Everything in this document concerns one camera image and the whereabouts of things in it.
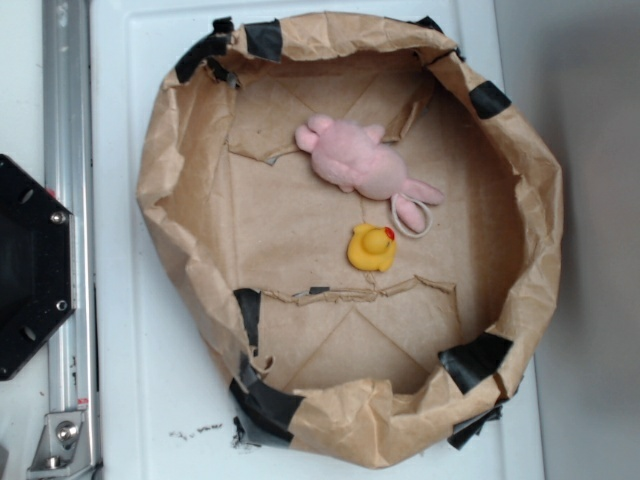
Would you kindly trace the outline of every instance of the black plastic part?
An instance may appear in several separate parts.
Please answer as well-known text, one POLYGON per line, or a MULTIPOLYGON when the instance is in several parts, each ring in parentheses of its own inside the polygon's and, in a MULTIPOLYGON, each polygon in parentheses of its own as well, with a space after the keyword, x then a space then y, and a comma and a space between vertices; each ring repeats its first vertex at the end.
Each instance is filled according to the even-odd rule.
POLYGON ((512 345, 511 340, 483 333, 467 345, 440 352, 438 358, 460 391, 467 393, 496 373, 512 345))
POLYGON ((459 423, 453 427, 453 435, 451 435, 447 441, 456 450, 461 450, 462 447, 473 437, 474 435, 480 435, 482 427, 486 422, 492 420, 500 420, 502 418, 502 405, 492 408, 486 413, 478 415, 466 422, 459 423))
POLYGON ((0 380, 73 313, 71 213, 0 155, 0 380))
POLYGON ((244 26, 247 50, 251 55, 279 62, 282 57, 282 30, 278 19, 244 26))
POLYGON ((236 379, 229 390, 238 404, 238 418, 244 430, 244 442, 256 445, 288 446, 293 434, 289 423, 304 397, 289 395, 271 388, 258 378, 255 371, 243 358, 241 381, 245 392, 236 379))
POLYGON ((244 329, 249 337, 249 345, 258 347, 258 323, 260 322, 260 292, 256 292, 250 288, 241 288, 235 290, 233 294, 236 296, 244 329))
POLYGON ((188 82, 204 59, 212 55, 226 55, 231 32, 233 32, 231 17, 214 20, 213 32, 191 47, 176 64, 178 81, 188 82))
POLYGON ((489 80, 471 90, 469 97, 481 120, 495 117, 511 106, 509 97, 489 80))

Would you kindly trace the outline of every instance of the black hexagonal plate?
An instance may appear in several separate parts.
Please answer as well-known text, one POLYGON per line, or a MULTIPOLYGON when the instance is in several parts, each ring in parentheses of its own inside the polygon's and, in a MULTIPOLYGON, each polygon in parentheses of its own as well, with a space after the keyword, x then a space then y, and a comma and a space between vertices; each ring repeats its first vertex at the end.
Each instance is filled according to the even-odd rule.
POLYGON ((72 220, 0 155, 0 381, 11 379, 73 312, 72 220))

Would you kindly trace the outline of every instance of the pink plush bunny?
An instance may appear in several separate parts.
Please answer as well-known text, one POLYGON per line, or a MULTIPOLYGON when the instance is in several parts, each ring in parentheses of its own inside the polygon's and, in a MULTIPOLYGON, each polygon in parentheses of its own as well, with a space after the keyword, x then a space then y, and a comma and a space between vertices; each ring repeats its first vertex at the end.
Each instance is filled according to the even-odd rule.
POLYGON ((398 229, 410 237, 420 237, 431 226, 431 214, 424 203, 438 205, 444 195, 431 185, 409 178, 402 157, 380 143, 383 136, 381 125, 362 127, 320 114, 309 118, 295 133, 298 147, 311 153, 311 168, 320 177, 343 192, 355 189, 373 200, 390 198, 398 229), (416 233, 408 232, 400 220, 416 233))

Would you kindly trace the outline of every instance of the yellow rubber duck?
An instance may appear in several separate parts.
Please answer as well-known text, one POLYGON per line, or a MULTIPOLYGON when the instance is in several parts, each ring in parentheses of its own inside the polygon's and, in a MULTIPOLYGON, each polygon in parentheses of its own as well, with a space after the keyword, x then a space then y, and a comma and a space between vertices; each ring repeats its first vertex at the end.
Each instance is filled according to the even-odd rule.
POLYGON ((375 227, 362 223, 353 229, 347 258, 358 270, 385 272, 396 256, 396 241, 389 227, 375 227))

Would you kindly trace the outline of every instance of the aluminum rail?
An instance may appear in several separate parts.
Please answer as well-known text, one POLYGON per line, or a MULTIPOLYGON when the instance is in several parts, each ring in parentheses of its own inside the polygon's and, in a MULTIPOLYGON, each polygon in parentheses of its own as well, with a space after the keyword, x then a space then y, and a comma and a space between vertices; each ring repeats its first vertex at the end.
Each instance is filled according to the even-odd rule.
POLYGON ((49 340, 50 413, 27 478, 94 478, 101 465, 101 449, 89 5, 86 0, 43 0, 42 18, 45 186, 74 214, 76 310, 49 340))

